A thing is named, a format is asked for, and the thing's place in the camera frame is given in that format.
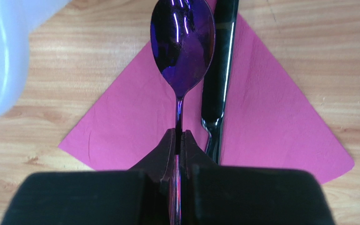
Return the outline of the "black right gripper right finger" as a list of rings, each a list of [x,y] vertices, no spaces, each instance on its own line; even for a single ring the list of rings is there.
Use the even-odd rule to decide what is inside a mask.
[[[187,130],[181,137],[185,170],[184,225],[332,225],[321,186],[302,170],[220,166]]]

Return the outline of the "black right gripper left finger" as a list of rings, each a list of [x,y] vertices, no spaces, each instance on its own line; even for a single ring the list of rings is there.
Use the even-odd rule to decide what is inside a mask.
[[[175,131],[128,170],[38,172],[18,188],[4,225],[168,225]]]

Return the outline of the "magenta paper napkin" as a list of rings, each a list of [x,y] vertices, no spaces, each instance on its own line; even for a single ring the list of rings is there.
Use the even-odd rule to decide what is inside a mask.
[[[234,37],[221,164],[300,169],[322,184],[353,169],[353,158],[241,16]],[[126,170],[174,125],[175,94],[147,43],[59,147],[94,170]]]

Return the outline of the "black table knife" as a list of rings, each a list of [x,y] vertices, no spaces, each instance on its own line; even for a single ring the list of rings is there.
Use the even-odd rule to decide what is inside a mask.
[[[218,0],[215,5],[216,44],[202,89],[202,126],[209,138],[205,153],[220,164],[226,98],[232,69],[238,0]]]

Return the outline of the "purple metal spoon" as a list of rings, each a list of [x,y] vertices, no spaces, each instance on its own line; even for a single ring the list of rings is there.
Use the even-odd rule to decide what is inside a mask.
[[[183,221],[180,168],[183,101],[207,73],[216,41],[214,16],[207,1],[159,0],[151,16],[150,41],[156,66],[176,96],[169,216],[172,225],[180,225]]]

